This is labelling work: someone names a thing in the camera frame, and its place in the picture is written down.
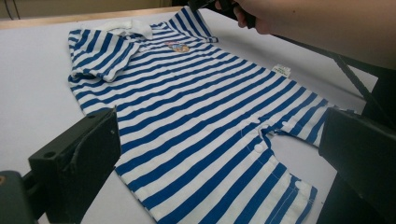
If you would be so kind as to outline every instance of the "sleeve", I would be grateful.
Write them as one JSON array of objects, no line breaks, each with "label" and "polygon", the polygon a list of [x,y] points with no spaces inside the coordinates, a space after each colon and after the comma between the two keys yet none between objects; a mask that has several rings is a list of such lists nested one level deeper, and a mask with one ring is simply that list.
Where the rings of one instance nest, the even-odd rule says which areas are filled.
[{"label": "sleeve", "polygon": [[167,24],[183,35],[194,36],[208,43],[219,42],[212,35],[199,11],[192,12],[189,7],[183,7]]},{"label": "sleeve", "polygon": [[138,44],[99,30],[72,31],[68,42],[71,77],[99,77],[106,82],[113,81],[139,49]]}]

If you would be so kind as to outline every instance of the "forearm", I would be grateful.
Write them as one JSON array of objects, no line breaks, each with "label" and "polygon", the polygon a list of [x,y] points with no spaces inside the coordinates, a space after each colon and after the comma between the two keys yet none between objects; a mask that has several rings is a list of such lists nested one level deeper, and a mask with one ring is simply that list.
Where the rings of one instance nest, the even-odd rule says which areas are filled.
[{"label": "forearm", "polygon": [[262,5],[251,10],[258,18],[267,20],[270,34],[396,69],[394,0],[258,0],[256,3]]}]

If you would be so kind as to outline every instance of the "human hand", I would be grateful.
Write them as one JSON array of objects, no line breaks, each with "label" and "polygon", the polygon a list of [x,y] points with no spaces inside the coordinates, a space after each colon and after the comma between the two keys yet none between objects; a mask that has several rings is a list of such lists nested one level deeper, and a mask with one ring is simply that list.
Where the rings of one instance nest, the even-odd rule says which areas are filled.
[{"label": "human hand", "polygon": [[[255,28],[257,32],[261,35],[270,34],[270,26],[269,20],[265,18],[265,5],[263,2],[265,1],[258,1],[258,0],[233,0],[234,3],[238,3],[239,6],[233,8],[233,13],[235,14],[236,18],[238,19],[238,25],[241,28],[247,26],[247,20],[245,16],[245,12],[250,13],[251,15],[256,17],[256,24]],[[221,9],[221,5],[219,1],[216,1],[215,4],[217,9]]]}]

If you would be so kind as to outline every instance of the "black cable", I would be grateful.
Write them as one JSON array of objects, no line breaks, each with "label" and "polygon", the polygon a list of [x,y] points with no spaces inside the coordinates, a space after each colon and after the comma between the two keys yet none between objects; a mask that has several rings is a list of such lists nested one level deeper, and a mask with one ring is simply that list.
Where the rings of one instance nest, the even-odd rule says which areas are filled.
[{"label": "black cable", "polygon": [[18,8],[17,8],[17,4],[15,3],[15,0],[12,0],[12,2],[14,3],[14,7],[15,7],[15,11],[17,12],[18,20],[20,20],[21,17],[20,17],[20,12],[18,11]]},{"label": "black cable", "polygon": [[381,115],[385,120],[389,122],[389,127],[396,129],[396,125],[393,123],[392,119],[388,116],[388,114],[384,111],[382,106],[378,103],[378,101],[373,97],[373,95],[367,90],[361,80],[355,75],[355,73],[349,68],[349,66],[344,62],[342,57],[338,54],[329,52],[338,66],[343,70],[344,74],[349,78],[349,80],[353,83],[353,85],[358,89],[358,91],[363,96],[364,100],[368,105],[374,106],[379,115]]},{"label": "black cable", "polygon": [[7,10],[7,14],[9,16],[9,18],[13,21],[14,18],[12,18],[11,16],[11,12],[9,12],[9,8],[8,8],[8,4],[7,4],[7,0],[4,0],[4,4],[6,5],[6,10]]}]

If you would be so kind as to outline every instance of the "blue and white striped garment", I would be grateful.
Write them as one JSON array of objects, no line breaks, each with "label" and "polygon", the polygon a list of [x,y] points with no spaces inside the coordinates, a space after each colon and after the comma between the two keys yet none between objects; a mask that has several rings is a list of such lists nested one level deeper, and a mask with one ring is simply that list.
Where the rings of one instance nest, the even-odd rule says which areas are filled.
[{"label": "blue and white striped garment", "polygon": [[187,7],[151,28],[152,40],[69,36],[84,113],[117,107],[123,182],[158,223],[301,223],[317,190],[276,160],[267,134],[318,145],[327,101],[215,47]]}]

